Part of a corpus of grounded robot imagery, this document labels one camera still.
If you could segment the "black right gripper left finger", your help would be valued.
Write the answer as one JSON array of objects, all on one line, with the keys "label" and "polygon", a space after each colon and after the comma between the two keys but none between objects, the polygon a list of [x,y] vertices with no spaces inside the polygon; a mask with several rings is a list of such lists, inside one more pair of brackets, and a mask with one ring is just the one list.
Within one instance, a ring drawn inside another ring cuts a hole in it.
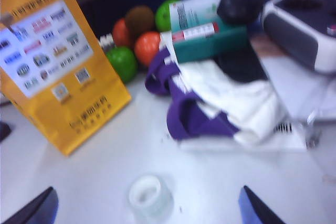
[{"label": "black right gripper left finger", "polygon": [[3,223],[55,223],[58,194],[48,187]]}]

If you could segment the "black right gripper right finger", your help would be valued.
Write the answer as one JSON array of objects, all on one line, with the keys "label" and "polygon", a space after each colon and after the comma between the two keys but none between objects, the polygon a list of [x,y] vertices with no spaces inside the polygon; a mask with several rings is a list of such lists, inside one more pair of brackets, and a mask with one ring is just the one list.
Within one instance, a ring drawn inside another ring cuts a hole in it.
[{"label": "black right gripper right finger", "polygon": [[238,203],[243,223],[285,223],[247,185],[240,190]]}]

